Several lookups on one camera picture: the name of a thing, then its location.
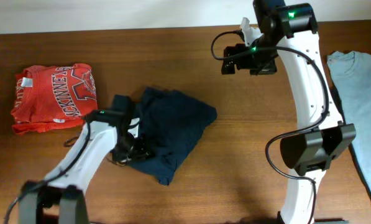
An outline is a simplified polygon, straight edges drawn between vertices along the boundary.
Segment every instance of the navy blue cloth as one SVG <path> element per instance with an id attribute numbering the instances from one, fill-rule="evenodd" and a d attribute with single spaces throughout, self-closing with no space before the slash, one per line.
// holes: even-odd
<path id="1" fill-rule="evenodd" d="M 216 109 L 179 91 L 164 92 L 147 88 L 142 102 L 139 134 L 156 156 L 129 166 L 155 176 L 169 185 L 175 171 L 202 137 L 206 126 L 217 118 Z"/>

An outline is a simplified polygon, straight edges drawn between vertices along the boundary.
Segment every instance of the light blue shirt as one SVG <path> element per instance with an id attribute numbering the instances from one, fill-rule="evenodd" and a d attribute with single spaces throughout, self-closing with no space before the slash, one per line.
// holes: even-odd
<path id="1" fill-rule="evenodd" d="M 357 136 L 352 142 L 357 162 L 371 192 L 371 55 L 336 52 L 327 64 L 347 124 L 354 123 Z"/>

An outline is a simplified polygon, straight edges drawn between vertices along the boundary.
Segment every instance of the clothing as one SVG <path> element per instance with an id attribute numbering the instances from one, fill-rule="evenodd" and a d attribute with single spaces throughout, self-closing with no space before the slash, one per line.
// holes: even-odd
<path id="1" fill-rule="evenodd" d="M 371 193 L 371 55 L 335 52 L 327 57 L 327 64 L 345 121 L 355 125 L 357 135 L 351 150 Z"/>
<path id="2" fill-rule="evenodd" d="M 139 133 L 156 156 L 129 166 L 154 175 L 159 184 L 169 185 L 205 127 L 216 120 L 216 109 L 179 91 L 153 88 L 145 90 L 137 106 L 143 114 Z"/>
<path id="3" fill-rule="evenodd" d="M 97 109 L 94 79 L 87 64 L 34 65 L 16 78 L 17 99 L 11 111 L 16 134 L 79 126 L 81 116 Z"/>

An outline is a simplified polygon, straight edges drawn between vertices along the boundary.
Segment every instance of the white tag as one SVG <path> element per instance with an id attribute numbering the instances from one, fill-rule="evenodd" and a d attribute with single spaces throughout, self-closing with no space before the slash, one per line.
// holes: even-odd
<path id="1" fill-rule="evenodd" d="M 134 119 L 131 120 L 130 125 L 135 125 L 139 121 L 140 121 L 140 118 L 134 118 Z M 132 128 L 132 129 L 129 129 L 127 132 L 132 134 L 134 136 L 134 138 L 137 138 L 138 137 L 138 127 L 139 127 L 139 125 L 137 125 L 136 127 Z"/>
<path id="2" fill-rule="evenodd" d="M 33 87 L 34 81 L 31 78 L 22 78 L 21 87 Z"/>
<path id="3" fill-rule="evenodd" d="M 57 119 L 57 118 L 54 118 L 53 121 L 56 122 L 56 123 L 64 123 L 65 122 L 64 119 Z"/>

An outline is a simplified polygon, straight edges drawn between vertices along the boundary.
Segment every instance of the printed logo on shirt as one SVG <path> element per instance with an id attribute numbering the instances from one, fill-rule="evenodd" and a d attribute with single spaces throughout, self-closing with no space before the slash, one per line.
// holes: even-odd
<path id="1" fill-rule="evenodd" d="M 52 74 L 54 97 L 66 116 L 81 116 L 69 92 L 68 79 L 66 77 L 69 69 L 72 69 L 72 67 L 58 67 L 55 69 L 57 72 Z"/>
<path id="2" fill-rule="evenodd" d="M 96 99 L 96 85 L 91 71 L 78 74 L 75 69 L 72 70 L 71 76 L 80 80 L 79 83 L 72 86 L 77 100 L 97 100 Z"/>

